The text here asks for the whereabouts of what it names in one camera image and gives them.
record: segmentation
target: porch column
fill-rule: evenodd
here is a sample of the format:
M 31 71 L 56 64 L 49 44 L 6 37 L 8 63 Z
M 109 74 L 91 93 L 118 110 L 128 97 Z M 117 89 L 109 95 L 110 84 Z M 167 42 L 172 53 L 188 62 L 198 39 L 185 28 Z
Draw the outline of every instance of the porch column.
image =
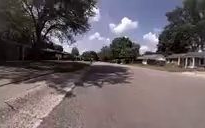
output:
M 192 68 L 195 68 L 195 58 L 192 58 Z
M 185 58 L 185 68 L 188 67 L 188 58 Z
M 181 58 L 180 57 L 178 57 L 178 66 L 180 66 L 181 65 Z

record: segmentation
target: lawn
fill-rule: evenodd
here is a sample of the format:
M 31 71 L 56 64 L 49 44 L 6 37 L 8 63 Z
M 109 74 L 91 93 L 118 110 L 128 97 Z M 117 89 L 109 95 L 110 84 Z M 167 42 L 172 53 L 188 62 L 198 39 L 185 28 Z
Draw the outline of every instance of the lawn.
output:
M 193 71 L 193 69 L 185 69 L 174 65 L 156 66 L 156 65 L 131 64 L 131 66 L 149 68 L 149 69 L 160 70 L 160 71 L 168 71 L 168 72 Z

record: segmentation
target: tree trunk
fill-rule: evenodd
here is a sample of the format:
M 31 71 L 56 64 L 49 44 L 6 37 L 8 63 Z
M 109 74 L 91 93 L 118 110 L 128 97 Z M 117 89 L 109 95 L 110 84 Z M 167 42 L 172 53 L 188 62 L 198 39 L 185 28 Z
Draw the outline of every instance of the tree trunk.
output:
M 35 61 L 41 60 L 42 37 L 39 27 L 36 28 L 36 40 L 32 46 L 32 59 Z

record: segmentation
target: roof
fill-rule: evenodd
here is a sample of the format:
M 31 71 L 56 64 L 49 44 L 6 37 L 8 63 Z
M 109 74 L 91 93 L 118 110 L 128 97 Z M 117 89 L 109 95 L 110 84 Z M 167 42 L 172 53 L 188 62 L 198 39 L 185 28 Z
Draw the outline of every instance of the roof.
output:
M 176 59 L 179 57 L 184 57 L 186 54 L 172 54 L 170 56 L 167 57 L 167 59 Z
M 42 49 L 43 51 L 45 52 L 52 52 L 52 53 L 58 53 L 58 54 L 63 54 L 63 55 L 66 55 L 66 54 L 69 54 L 68 52 L 60 52 L 60 51 L 57 51 L 57 50 L 53 50 L 53 49 Z
M 161 54 L 144 55 L 144 56 L 137 57 L 138 60 L 160 60 L 160 58 L 165 60 L 165 57 Z
M 189 52 L 184 57 L 185 58 L 187 58 L 187 57 L 205 58 L 205 51 L 202 51 L 202 52 Z

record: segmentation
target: road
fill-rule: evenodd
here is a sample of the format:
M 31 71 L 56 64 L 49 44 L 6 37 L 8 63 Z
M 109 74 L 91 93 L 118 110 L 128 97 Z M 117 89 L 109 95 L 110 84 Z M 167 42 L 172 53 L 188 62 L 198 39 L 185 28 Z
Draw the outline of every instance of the road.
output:
M 95 63 L 39 128 L 205 128 L 205 79 Z

